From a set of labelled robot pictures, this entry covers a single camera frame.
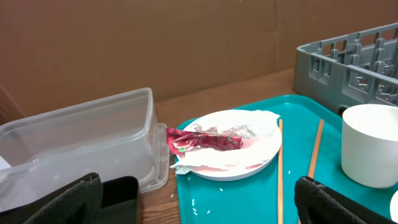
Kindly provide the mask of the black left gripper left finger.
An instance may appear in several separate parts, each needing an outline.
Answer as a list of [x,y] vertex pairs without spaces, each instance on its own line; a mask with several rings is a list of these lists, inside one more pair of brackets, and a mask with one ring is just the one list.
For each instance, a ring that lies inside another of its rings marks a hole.
[[33,203],[28,224],[93,223],[101,206],[103,184],[89,173]]

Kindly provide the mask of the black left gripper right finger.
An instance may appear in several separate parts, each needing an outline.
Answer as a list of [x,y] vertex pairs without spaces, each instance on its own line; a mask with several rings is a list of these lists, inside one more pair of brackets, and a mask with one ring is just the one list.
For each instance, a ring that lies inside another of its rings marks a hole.
[[311,177],[299,178],[294,190],[301,224],[394,224]]

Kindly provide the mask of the wooden chopstick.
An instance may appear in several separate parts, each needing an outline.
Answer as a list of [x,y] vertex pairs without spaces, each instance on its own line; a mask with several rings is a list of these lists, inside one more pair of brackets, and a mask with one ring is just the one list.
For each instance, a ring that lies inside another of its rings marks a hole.
[[278,155],[277,176],[277,223],[284,223],[284,184],[283,184],[283,141],[281,141]]
[[312,157],[311,157],[310,166],[309,166],[308,174],[307,174],[311,178],[313,178],[313,176],[315,174],[315,169],[316,169],[317,159],[318,159],[318,153],[319,153],[319,149],[320,149],[320,143],[321,143],[321,140],[322,140],[322,133],[323,133],[324,123],[325,123],[324,120],[321,119],[319,121],[318,128],[317,128],[315,144],[314,144],[314,147],[313,147]]

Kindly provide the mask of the small white pink plate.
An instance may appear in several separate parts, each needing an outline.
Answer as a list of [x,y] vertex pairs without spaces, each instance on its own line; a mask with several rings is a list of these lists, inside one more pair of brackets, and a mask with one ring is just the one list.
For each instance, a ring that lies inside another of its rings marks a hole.
[[391,220],[398,223],[398,191],[394,193],[390,202]]

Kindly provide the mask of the white napkin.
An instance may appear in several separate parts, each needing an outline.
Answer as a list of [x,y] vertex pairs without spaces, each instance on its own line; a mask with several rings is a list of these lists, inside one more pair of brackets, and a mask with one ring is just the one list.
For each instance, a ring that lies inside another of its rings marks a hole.
[[[201,133],[210,133],[210,134],[219,134],[219,133],[217,133],[215,130],[208,130],[208,131],[192,131],[192,132],[201,132]],[[227,136],[234,136],[234,137],[237,137],[238,135],[237,134],[225,134],[225,135],[227,135]]]

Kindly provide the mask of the white paper cup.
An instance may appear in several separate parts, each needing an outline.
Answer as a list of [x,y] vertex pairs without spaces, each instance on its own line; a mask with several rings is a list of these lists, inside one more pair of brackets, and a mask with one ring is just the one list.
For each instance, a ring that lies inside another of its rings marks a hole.
[[341,167],[373,188],[397,183],[397,107],[363,104],[343,112]]

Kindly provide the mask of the large white pink plate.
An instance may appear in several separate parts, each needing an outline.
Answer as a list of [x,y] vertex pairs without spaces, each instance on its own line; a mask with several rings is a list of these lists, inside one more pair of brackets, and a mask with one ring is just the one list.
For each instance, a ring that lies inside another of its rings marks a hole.
[[280,116],[271,111],[224,110],[192,121],[185,131],[215,130],[219,134],[237,134],[240,149],[221,151],[211,147],[194,147],[177,156],[170,166],[177,175],[188,173],[215,181],[232,181],[250,177],[271,163],[282,145],[278,127]]

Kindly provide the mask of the red snack wrapper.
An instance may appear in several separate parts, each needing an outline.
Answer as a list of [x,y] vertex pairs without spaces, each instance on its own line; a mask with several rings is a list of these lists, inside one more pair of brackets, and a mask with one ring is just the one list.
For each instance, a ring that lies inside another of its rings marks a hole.
[[242,137],[224,134],[210,134],[166,128],[166,140],[171,152],[179,155],[200,146],[220,151],[240,149],[243,145]]

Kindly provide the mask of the clear plastic waste bin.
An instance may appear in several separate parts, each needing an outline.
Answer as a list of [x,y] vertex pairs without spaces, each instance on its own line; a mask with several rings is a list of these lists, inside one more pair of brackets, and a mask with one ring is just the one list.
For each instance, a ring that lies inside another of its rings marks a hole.
[[165,129],[150,88],[18,119],[1,126],[1,210],[34,202],[83,177],[133,176],[140,191],[169,178]]

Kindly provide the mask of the grey dishwasher rack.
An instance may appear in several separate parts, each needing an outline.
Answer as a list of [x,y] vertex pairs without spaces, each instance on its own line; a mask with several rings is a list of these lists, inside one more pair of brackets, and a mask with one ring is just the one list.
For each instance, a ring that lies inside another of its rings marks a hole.
[[397,24],[297,47],[293,89],[335,113],[397,106]]

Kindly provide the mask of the teal plastic tray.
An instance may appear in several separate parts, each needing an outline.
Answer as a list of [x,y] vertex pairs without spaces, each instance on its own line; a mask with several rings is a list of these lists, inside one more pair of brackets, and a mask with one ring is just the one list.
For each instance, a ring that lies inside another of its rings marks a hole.
[[[315,180],[368,209],[390,217],[397,186],[375,189],[356,183],[341,168],[342,119],[310,98],[284,95],[244,105],[279,114],[284,123],[284,223],[297,223],[294,185],[307,174],[318,122],[323,119]],[[277,160],[241,180],[218,182],[195,174],[177,177],[182,223],[277,223]]]

